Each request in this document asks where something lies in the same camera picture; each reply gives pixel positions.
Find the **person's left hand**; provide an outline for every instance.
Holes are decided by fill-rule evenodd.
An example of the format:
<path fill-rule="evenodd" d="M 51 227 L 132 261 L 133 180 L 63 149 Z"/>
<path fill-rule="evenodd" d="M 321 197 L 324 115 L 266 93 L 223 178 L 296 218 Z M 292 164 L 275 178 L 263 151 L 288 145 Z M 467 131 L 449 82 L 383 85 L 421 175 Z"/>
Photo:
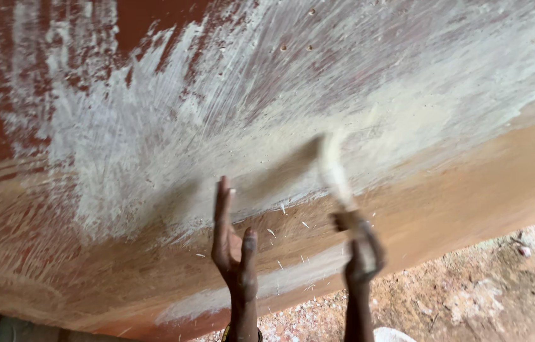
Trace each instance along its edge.
<path fill-rule="evenodd" d="M 244 305 L 255 299 L 258 290 L 255 256 L 257 233 L 246 229 L 244 241 L 233 231 L 230 207 L 234 190 L 227 177 L 218 183 L 215 201 L 215 235 L 211 257 L 232 295 L 232 305 Z"/>

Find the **person's right hand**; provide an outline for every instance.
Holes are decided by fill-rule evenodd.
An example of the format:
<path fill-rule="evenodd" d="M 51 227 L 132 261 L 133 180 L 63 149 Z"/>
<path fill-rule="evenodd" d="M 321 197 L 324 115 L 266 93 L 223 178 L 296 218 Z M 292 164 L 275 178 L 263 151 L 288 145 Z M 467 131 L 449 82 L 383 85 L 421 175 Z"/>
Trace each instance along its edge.
<path fill-rule="evenodd" d="M 370 281 L 385 267 L 385 250 L 373 234 L 370 222 L 365 220 L 358 211 L 332 214 L 339 231 L 347 230 L 344 225 L 345 219 L 343 215 L 351 215 L 357 222 L 358 227 L 364 232 L 361 240 L 354 239 L 349 244 L 352 257 L 345 268 L 347 289 L 351 298 L 368 298 Z M 367 246 L 370 246 L 375 256 L 375 269 L 370 272 L 365 272 L 366 267 L 360 251 L 361 248 L 366 248 Z"/>

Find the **dirt floor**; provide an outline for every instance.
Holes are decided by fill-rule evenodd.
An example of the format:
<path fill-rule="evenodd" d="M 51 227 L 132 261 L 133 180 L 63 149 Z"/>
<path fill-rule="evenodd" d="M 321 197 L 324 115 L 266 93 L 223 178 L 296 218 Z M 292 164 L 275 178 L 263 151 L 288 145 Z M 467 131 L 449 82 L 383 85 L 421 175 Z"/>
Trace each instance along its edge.
<path fill-rule="evenodd" d="M 259 327 L 268 342 L 343 341 L 346 303 L 339 291 L 261 317 Z M 535 226 L 376 279 L 370 307 L 375 327 L 417 341 L 535 342 Z"/>

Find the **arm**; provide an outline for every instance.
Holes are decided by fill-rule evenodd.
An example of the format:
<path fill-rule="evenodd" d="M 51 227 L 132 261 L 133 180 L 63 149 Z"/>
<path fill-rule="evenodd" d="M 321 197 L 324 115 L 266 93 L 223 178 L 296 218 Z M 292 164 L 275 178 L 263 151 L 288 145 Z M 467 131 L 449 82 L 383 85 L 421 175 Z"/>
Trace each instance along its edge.
<path fill-rule="evenodd" d="M 227 177 L 218 183 L 215 201 L 215 229 L 211 257 L 232 297 L 229 341 L 257 342 L 256 295 L 258 290 L 255 256 L 257 233 L 246 229 L 244 240 L 233 231 L 229 212 L 233 189 Z"/>
<path fill-rule="evenodd" d="M 349 292 L 349 302 L 346 313 L 346 342 L 374 342 L 373 322 L 370 315 L 370 281 L 385 266 L 385 250 L 377 237 L 370 229 L 370 223 L 363 219 L 358 212 L 352 213 L 358 225 L 366 233 L 362 241 L 351 241 L 352 258 L 345 268 L 345 278 L 347 290 Z M 335 214 L 335 224 L 340 231 L 346 229 L 341 224 L 339 215 Z M 375 270 L 365 273 L 360 248 L 370 246 L 375 255 Z"/>

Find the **paintbrush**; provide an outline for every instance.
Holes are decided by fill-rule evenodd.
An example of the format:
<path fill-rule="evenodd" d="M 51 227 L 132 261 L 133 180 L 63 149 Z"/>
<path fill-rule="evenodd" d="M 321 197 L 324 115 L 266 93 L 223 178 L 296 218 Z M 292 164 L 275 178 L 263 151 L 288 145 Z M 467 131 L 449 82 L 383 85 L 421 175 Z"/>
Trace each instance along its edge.
<path fill-rule="evenodd" d="M 339 160 L 340 145 L 344 137 L 343 130 L 324 133 L 318 143 L 318 169 L 329 194 L 337 200 L 342 213 L 341 223 L 347 228 L 349 239 L 358 241 L 364 272 L 368 273 L 376 269 L 375 255 L 370 245 L 363 243 L 366 241 L 366 232 L 360 227 L 358 216 L 354 214 L 358 206 Z"/>

